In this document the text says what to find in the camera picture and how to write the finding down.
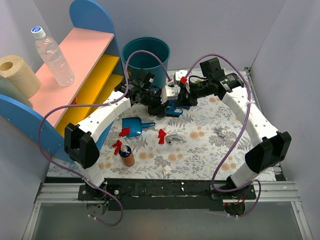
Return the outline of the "blue hand brush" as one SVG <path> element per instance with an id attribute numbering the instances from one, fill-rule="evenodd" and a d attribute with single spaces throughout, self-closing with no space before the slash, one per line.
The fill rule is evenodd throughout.
<path id="1" fill-rule="evenodd" d="M 183 114 L 183 109 L 175 106 L 175 102 L 176 100 L 168 100 L 166 102 L 166 107 L 164 110 L 166 117 L 178 118 Z"/>

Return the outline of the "blue plastic dustpan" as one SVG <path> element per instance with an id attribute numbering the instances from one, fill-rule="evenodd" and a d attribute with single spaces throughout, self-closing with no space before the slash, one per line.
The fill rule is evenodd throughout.
<path id="1" fill-rule="evenodd" d="M 142 122 L 140 117 L 127 117 L 122 119 L 122 128 L 130 128 L 130 135 L 126 136 L 130 137 L 138 137 L 142 134 L 143 128 L 155 127 L 155 122 Z"/>

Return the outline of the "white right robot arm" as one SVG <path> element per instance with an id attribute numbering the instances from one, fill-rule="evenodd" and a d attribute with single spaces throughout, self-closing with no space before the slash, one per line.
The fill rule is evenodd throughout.
<path id="1" fill-rule="evenodd" d="M 174 74 L 174 82 L 180 86 L 175 106 L 196 106 L 199 98 L 215 95 L 242 123 L 241 132 L 247 132 L 253 148 L 226 184 L 214 188 L 237 199 L 256 177 L 285 159 L 292 137 L 287 131 L 280 132 L 265 118 L 251 100 L 250 86 L 238 70 L 225 74 L 217 57 L 201 62 L 200 67 L 204 80 L 198 83 L 189 81 L 190 71 L 180 70 Z"/>

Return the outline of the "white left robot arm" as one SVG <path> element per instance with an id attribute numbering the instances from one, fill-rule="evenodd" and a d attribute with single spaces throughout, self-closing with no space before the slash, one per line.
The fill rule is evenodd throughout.
<path id="1" fill-rule="evenodd" d="M 95 200 L 106 196 L 106 187 L 102 172 L 98 166 L 100 156 L 99 140 L 107 136 L 107 129 L 114 120 L 129 109 L 134 103 L 143 105 L 155 103 L 161 105 L 161 91 L 153 88 L 150 91 L 135 91 L 130 96 L 111 103 L 123 96 L 121 91 L 112 91 L 104 101 L 106 106 L 98 107 L 93 113 L 76 125 L 69 123 L 64 129 L 64 151 L 80 169 L 84 179 L 90 182 L 89 194 Z"/>

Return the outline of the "teal plastic waste bin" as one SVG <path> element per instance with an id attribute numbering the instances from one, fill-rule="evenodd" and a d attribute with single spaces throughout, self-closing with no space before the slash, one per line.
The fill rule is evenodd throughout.
<path id="1" fill-rule="evenodd" d="M 171 50 L 166 42 L 155 37 L 140 37 L 128 42 L 122 50 L 122 60 L 126 62 L 128 57 L 135 51 L 144 50 L 156 55 L 164 67 L 168 67 Z M 129 61 L 128 73 L 135 76 L 140 69 L 144 69 L 153 75 L 153 84 L 163 88 L 167 82 L 167 76 L 160 63 L 151 55 L 140 52 L 135 54 Z"/>

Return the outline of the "red paper scrap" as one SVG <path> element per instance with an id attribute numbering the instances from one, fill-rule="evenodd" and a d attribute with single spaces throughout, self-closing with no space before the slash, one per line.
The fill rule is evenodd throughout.
<path id="1" fill-rule="evenodd" d="M 119 133 L 119 136 L 120 137 L 127 137 L 130 135 L 130 132 L 131 132 L 131 130 L 129 127 L 124 127 L 124 128 L 122 128 L 121 132 Z"/>
<path id="2" fill-rule="evenodd" d="M 116 143 L 112 145 L 112 147 L 114 147 L 114 155 L 117 155 L 121 150 L 122 142 L 120 140 L 117 140 Z"/>
<path id="3" fill-rule="evenodd" d="M 167 135 L 167 133 L 166 133 L 163 129 L 160 129 L 160 130 L 158 131 L 158 139 L 159 139 L 158 143 L 159 143 L 160 145 L 163 145 L 163 144 L 165 143 L 165 137 L 166 137 L 166 135 Z"/>

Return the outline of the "orange spray bottle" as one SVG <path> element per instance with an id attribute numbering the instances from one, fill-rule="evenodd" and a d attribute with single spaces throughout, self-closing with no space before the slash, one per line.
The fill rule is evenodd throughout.
<path id="1" fill-rule="evenodd" d="M 126 167 L 131 167 L 135 164 L 135 158 L 133 156 L 132 149 L 128 145 L 123 144 L 120 147 L 119 155 Z"/>

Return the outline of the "small white paper scrap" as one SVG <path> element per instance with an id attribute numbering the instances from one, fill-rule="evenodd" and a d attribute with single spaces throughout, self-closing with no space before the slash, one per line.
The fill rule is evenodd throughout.
<path id="1" fill-rule="evenodd" d="M 169 176 L 171 174 L 172 174 L 172 169 L 171 168 L 169 168 L 169 167 L 164 167 L 163 168 L 163 175 L 164 176 Z"/>

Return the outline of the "blue pink yellow shelf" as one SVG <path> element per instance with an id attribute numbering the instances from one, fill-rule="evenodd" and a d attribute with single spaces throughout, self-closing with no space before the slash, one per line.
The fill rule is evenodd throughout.
<path id="1" fill-rule="evenodd" d="M 103 103 L 123 79 L 113 21 L 94 0 L 76 0 L 69 8 L 72 30 L 60 49 L 74 73 L 70 86 L 60 86 L 46 65 L 36 72 L 41 82 L 27 106 L 0 97 L 0 115 L 33 142 L 41 142 L 53 157 L 69 162 L 64 151 L 64 129 L 76 124 Z"/>

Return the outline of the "clear plastic water bottle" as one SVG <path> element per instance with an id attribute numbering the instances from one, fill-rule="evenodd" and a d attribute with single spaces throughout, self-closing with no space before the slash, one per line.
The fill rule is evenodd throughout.
<path id="1" fill-rule="evenodd" d="M 56 82 L 63 87 L 72 85 L 75 81 L 75 75 L 58 43 L 47 35 L 41 26 L 33 27 L 31 33 L 35 38 L 35 48 L 39 56 Z"/>

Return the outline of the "beige paper towel roll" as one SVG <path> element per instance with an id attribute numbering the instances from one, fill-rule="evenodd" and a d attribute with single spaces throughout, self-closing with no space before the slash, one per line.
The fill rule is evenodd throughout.
<path id="1" fill-rule="evenodd" d="M 27 99 L 33 97 L 41 87 L 39 78 L 18 55 L 0 58 L 0 75 L 8 79 Z"/>

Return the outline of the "grey green roll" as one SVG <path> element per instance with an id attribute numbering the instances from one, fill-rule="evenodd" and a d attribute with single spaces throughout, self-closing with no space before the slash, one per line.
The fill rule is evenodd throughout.
<path id="1" fill-rule="evenodd" d="M 3 76 L 0 77 L 0 94 L 12 98 L 31 109 L 33 108 L 32 103 L 26 98 L 26 96 L 18 90 L 13 83 Z"/>

